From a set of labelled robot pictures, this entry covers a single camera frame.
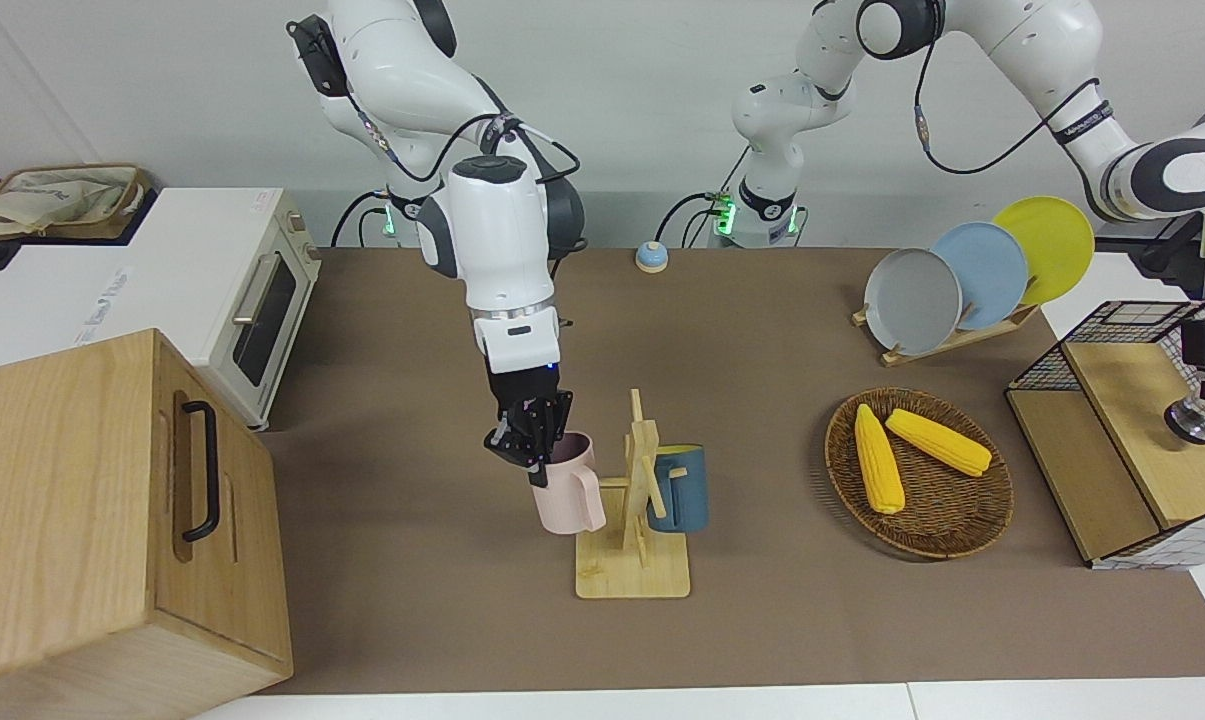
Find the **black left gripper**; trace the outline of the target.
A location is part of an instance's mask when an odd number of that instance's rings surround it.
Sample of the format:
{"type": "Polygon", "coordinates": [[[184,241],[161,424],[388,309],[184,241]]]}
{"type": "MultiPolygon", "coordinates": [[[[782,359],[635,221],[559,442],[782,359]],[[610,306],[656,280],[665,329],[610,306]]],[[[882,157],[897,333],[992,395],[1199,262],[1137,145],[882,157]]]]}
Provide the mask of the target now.
{"type": "MultiPolygon", "coordinates": [[[[1191,213],[1174,219],[1158,237],[1140,252],[1142,275],[1204,275],[1200,258],[1204,214],[1191,213]]],[[[1205,400],[1205,315],[1181,324],[1181,354],[1197,370],[1198,396],[1205,400]]]]}

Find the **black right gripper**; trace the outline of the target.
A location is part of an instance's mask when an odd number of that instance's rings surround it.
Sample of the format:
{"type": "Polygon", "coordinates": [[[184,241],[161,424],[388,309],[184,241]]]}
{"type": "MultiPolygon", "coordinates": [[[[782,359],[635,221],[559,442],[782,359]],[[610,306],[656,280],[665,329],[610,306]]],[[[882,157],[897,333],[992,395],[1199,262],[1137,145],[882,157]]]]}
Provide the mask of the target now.
{"type": "Polygon", "coordinates": [[[527,471],[531,486],[548,484],[547,462],[566,432],[574,393],[562,389],[556,364],[518,372],[496,373],[487,368],[496,400],[496,427],[483,441],[492,454],[527,471]]]}

